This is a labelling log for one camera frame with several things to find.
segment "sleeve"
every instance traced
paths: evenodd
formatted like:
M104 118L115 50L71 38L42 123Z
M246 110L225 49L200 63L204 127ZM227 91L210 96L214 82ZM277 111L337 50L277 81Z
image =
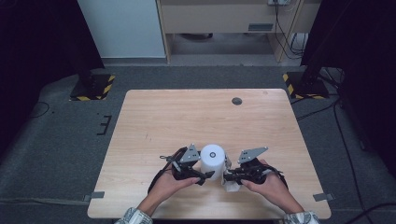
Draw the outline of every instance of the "sleeve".
M285 224L319 224L319 219L314 212L286 214Z
M115 224L152 224L152 219L136 208L129 208L124 217Z

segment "light wood tabletop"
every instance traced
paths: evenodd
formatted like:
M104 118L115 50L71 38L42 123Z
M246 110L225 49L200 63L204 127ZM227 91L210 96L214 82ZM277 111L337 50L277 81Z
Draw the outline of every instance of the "light wood tabletop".
M234 105L233 98L241 105ZM128 91L94 191L88 215L119 218L147 195L152 178L179 148L221 146L233 162L243 149L269 147L259 156L284 173L290 192L305 210L329 218L327 201L307 151L288 95L279 89ZM200 169L200 162L194 169ZM242 187L226 192L220 180L178 191L162 203L154 218L279 219L284 212Z

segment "carpeted floor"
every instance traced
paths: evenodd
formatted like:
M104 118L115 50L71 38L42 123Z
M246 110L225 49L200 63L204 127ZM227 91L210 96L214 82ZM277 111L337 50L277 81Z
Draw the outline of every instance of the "carpeted floor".
M90 219L87 204L17 203L17 198L46 198L80 202L93 192L125 93L132 89L286 89L282 75L299 67L135 66L108 67L116 76L103 101L73 102L69 93L78 81L67 77L49 84L40 95L32 118L21 129L11 152L0 165L0 223L112 223ZM336 93L331 86L329 91ZM338 96L303 100L292 105L296 118L331 105ZM362 151L359 139L340 106L335 107L356 172L366 209L396 202L396 180L373 152ZM106 135L101 123L112 116ZM304 140L325 192L332 193L332 217L322 223L346 223L361 213L351 166L333 108L299 120ZM370 213L374 223L392 223L396 207ZM232 221L231 223L262 223ZM370 223L366 217L356 223Z

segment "black stand base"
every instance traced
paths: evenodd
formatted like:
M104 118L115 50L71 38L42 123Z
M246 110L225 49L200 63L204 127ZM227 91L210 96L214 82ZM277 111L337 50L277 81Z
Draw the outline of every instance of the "black stand base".
M329 98L329 92L322 80L315 80L313 85L302 83L304 72L288 72L283 79L288 86L291 98Z
M113 78L114 76L108 74L92 75L92 84L90 87L84 86L82 81L79 79L72 93L70 93L70 100L86 101L105 99Z

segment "power socket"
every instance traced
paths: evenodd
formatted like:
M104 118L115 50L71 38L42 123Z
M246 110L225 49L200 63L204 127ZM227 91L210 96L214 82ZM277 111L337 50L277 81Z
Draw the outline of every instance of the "power socket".
M275 6L275 5L286 6L286 5L290 5L290 1L291 0L268 0L268 6Z

